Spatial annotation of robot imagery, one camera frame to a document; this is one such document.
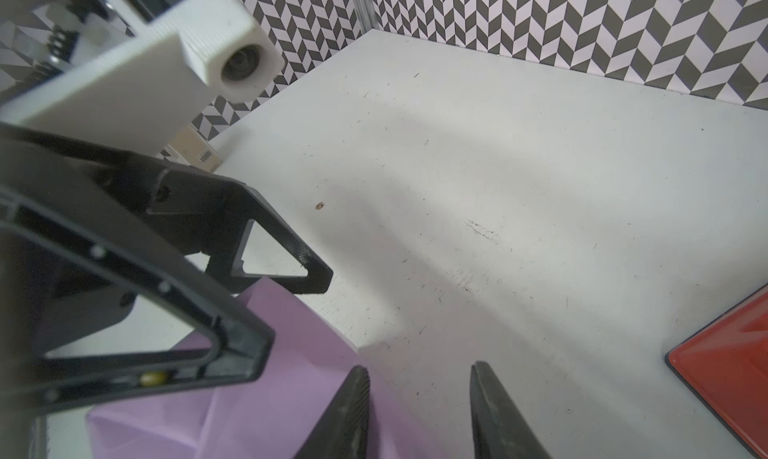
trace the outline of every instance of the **table surface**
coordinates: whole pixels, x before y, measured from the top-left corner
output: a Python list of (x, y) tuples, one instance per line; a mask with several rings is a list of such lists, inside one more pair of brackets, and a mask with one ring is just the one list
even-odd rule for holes
[[(552, 457), (746, 458), (664, 355), (768, 282), (766, 130), (764, 111), (371, 31), (212, 143), (333, 268), (302, 300), (450, 457), (472, 456), (484, 360)], [(252, 236), (246, 270), (292, 268)]]

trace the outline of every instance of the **purple paper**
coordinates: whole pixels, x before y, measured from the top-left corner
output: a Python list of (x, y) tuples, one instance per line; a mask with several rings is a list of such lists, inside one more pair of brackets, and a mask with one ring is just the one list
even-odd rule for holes
[[(276, 332), (255, 382), (94, 407), (94, 459), (290, 459), (310, 435), (358, 354), (296, 296), (261, 279), (238, 296)], [(204, 346), (196, 332), (178, 348)], [(370, 366), (368, 457), (442, 458), (426, 429)]]

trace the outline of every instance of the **barcode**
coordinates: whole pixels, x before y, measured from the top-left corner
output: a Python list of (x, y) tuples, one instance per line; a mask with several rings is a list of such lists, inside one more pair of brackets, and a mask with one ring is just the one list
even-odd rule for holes
[(211, 151), (205, 151), (197, 157), (197, 160), (205, 164), (205, 161), (208, 160), (213, 155), (214, 154)]

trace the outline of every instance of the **yellow screw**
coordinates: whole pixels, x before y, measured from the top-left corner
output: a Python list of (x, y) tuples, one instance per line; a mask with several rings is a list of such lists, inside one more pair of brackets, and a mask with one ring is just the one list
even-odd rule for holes
[(144, 372), (139, 376), (139, 384), (144, 387), (163, 385), (168, 381), (168, 372)]

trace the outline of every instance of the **purple cloth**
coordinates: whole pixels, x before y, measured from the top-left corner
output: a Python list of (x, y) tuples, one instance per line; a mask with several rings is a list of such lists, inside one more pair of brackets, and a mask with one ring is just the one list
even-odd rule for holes
[[(94, 459), (290, 459), (310, 435), (358, 354), (296, 296), (261, 279), (238, 296), (275, 329), (255, 382), (113, 402), (88, 413)], [(207, 347), (196, 332), (177, 346)], [(369, 367), (368, 457), (445, 454)]]

